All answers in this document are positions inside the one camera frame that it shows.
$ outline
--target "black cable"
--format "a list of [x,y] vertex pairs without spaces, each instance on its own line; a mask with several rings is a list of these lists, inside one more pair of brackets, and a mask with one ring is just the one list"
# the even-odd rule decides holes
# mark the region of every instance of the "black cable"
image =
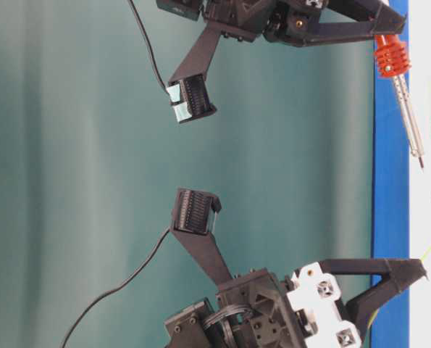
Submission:
[[162,87],[164,92],[168,94],[169,92],[167,92],[167,89],[165,88],[165,83],[162,80],[162,77],[159,73],[159,69],[157,69],[156,58],[154,58],[154,52],[152,51],[152,46],[151,46],[151,42],[149,41],[148,33],[144,28],[144,24],[141,21],[140,15],[138,14],[138,10],[136,9],[135,3],[133,2],[133,0],[127,0],[127,1],[131,7],[131,10],[133,11],[133,14],[135,15],[136,22],[138,23],[138,27],[140,28],[141,34],[143,35],[143,38],[144,38],[144,42],[146,43],[146,47],[148,48],[149,59],[151,60],[152,70],[154,71],[157,82],[159,82],[159,85]]
[[160,247],[160,245],[162,244],[162,242],[164,241],[165,237],[167,236],[167,234],[170,232],[170,229],[167,228],[162,235],[160,236],[159,240],[157,241],[157,244],[155,245],[155,247],[152,249],[151,254],[149,254],[149,256],[144,260],[144,262],[141,264],[140,267],[136,268],[135,271],[125,280],[123,281],[117,288],[108,290],[106,292],[104,292],[103,294],[99,295],[98,297],[96,297],[92,303],[90,303],[85,310],[82,312],[82,314],[78,317],[78,319],[73,323],[73,325],[70,327],[69,331],[65,334],[64,339],[62,340],[61,343],[61,347],[60,348],[65,348],[65,345],[67,344],[67,341],[70,338],[70,335],[72,335],[72,332],[75,330],[75,328],[77,327],[77,325],[80,323],[80,321],[83,319],[83,317],[86,315],[86,313],[88,313],[90,311],[90,309],[99,301],[101,301],[103,298],[108,297],[109,295],[112,295],[116,292],[118,292],[119,290],[122,290],[123,288],[125,288],[133,279],[134,277],[136,277],[149,263],[149,261],[151,261],[151,259],[154,257],[154,255],[157,252],[157,249]]

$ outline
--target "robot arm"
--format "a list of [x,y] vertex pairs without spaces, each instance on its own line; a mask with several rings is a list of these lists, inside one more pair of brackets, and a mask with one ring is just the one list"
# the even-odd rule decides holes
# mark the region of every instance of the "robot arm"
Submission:
[[[207,25],[169,80],[171,103],[179,123],[214,114],[205,81],[220,36],[253,42],[260,35],[269,42],[297,47],[372,40],[396,34],[405,18],[380,0],[156,0],[161,9]],[[356,22],[321,23],[325,8]]]
[[[267,270],[234,279],[216,245],[217,196],[180,188],[171,231],[218,287],[208,299],[165,321],[167,348],[359,348],[378,308],[426,275],[420,260],[324,260],[279,281]],[[380,275],[381,282],[343,303],[336,275]]]

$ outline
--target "green background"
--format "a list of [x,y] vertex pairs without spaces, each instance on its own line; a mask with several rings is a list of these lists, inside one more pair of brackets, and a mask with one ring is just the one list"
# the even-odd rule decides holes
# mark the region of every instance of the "green background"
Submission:
[[[137,6],[169,77],[204,24]],[[370,255],[372,43],[221,40],[208,89],[219,112],[178,125],[125,0],[0,0],[0,348],[57,347],[141,263],[178,186],[220,196],[234,273]],[[215,291],[168,238],[70,347],[163,347],[163,320]]]

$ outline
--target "blue edge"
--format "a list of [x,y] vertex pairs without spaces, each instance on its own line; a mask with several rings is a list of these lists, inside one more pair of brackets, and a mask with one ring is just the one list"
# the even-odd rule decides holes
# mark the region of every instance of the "blue edge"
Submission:
[[[390,5],[408,14],[409,0]],[[401,36],[409,40],[408,21]],[[373,257],[409,257],[409,151],[392,82],[374,76]],[[409,347],[409,293],[387,303],[371,332],[372,348]]]

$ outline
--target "bolt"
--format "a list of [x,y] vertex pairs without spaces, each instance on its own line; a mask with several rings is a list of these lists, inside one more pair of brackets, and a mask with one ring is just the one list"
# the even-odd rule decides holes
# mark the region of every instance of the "bolt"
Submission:
[[331,283],[327,281],[322,281],[320,284],[318,284],[318,293],[322,297],[330,297],[332,293],[334,292]]
[[355,343],[355,338],[350,330],[338,332],[337,336],[341,347],[348,347]]

